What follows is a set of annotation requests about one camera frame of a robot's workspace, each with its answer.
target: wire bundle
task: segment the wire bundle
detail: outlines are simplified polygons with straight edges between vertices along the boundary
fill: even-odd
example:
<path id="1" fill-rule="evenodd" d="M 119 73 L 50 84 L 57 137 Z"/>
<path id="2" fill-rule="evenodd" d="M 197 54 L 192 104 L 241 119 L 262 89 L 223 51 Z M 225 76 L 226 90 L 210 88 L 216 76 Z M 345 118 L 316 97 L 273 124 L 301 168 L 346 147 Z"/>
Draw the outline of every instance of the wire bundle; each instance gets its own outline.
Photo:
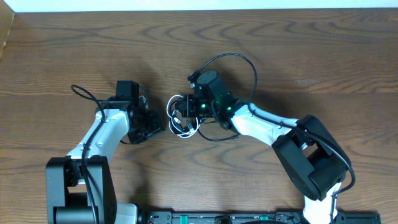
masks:
<path id="1" fill-rule="evenodd" d="M 189 137 L 193 136 L 199 130 L 199 127 L 201 125 L 201 119 L 195 118 L 195 123 L 193 125 L 187 118 L 185 118 L 185 121 L 187 122 L 187 126 L 182 127 L 181 120 L 180 120 L 180 118 L 177 117 L 177 115 L 179 114 L 178 110 L 174 109 L 173 111 L 171 111 L 171 107 L 178 100 L 172 102 L 171 104 L 170 104 L 170 102 L 176 97 L 178 97 L 178 100 L 183 99 L 183 96 L 181 96 L 181 95 L 174 95 L 169 99 L 169 102 L 167 103 L 167 107 L 166 107 L 167 116 L 169 116 L 169 118 L 170 118 L 169 128 L 170 128 L 170 131 L 173 132 L 174 134 L 176 134 L 178 137 L 189 138 Z"/>

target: black circuit board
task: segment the black circuit board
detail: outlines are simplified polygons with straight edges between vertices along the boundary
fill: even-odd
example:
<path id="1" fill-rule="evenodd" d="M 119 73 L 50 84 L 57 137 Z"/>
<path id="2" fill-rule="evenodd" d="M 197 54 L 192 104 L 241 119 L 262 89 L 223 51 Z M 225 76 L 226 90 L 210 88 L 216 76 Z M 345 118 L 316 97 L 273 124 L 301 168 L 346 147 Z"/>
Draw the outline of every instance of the black circuit board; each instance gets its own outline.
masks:
<path id="1" fill-rule="evenodd" d="M 286 224 L 309 224 L 301 212 L 275 213 L 172 213 L 150 212 L 148 224 L 217 224 L 220 218 L 229 217 L 232 224 L 252 221 L 278 221 Z M 377 213 L 339 212 L 335 224 L 381 224 Z"/>

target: wooden table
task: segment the wooden table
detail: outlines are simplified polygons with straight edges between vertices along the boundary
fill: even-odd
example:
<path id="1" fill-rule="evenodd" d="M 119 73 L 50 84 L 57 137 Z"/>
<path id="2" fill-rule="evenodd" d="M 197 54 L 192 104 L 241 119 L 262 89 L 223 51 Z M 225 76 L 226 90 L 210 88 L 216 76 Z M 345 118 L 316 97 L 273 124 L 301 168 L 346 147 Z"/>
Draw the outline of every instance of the wooden table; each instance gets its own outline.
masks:
<path id="1" fill-rule="evenodd" d="M 334 9 L 18 14 L 0 62 L 0 223 L 46 222 L 45 165 L 79 143 L 96 108 L 71 84 L 106 98 L 117 80 L 134 80 L 167 122 L 167 100 L 191 91 L 186 76 L 225 52 L 256 65 L 258 106 L 317 116 L 349 155 L 358 180 L 338 207 L 398 222 L 398 9 Z M 245 61 L 210 68 L 249 96 Z M 247 136 L 208 142 L 166 130 L 120 145 L 110 165 L 118 200 L 144 208 L 303 207 L 272 148 Z"/>

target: white wall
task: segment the white wall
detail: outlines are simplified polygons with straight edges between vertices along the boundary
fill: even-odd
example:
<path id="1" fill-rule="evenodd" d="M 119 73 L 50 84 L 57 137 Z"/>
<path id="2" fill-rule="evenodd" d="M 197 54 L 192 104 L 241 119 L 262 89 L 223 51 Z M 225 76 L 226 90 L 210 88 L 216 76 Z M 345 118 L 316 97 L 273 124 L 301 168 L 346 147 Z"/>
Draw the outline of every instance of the white wall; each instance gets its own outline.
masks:
<path id="1" fill-rule="evenodd" d="M 398 7 L 398 0 L 5 0 L 5 2 L 15 12 Z"/>

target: green connector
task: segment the green connector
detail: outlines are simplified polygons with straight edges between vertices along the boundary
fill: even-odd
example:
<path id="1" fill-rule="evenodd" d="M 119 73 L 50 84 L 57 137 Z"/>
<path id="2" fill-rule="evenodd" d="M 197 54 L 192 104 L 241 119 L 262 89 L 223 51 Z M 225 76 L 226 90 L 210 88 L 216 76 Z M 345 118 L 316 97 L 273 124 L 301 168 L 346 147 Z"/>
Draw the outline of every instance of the green connector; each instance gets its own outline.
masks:
<path id="1" fill-rule="evenodd" d="M 188 215 L 180 215 L 180 224 L 188 224 Z"/>

